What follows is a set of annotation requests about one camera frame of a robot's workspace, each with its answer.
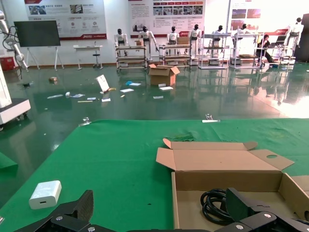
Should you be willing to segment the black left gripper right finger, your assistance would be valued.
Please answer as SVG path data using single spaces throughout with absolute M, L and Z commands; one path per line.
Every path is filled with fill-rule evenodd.
M 226 209 L 233 223 L 219 232 L 307 232 L 309 225 L 286 217 L 265 202 L 243 196 L 234 188 L 226 190 Z

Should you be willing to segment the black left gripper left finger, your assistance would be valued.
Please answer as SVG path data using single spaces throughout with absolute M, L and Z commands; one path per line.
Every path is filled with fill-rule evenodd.
M 47 217 L 31 223 L 18 232 L 108 232 L 109 229 L 91 224 L 94 213 L 94 194 L 86 190 L 72 202 L 62 203 Z

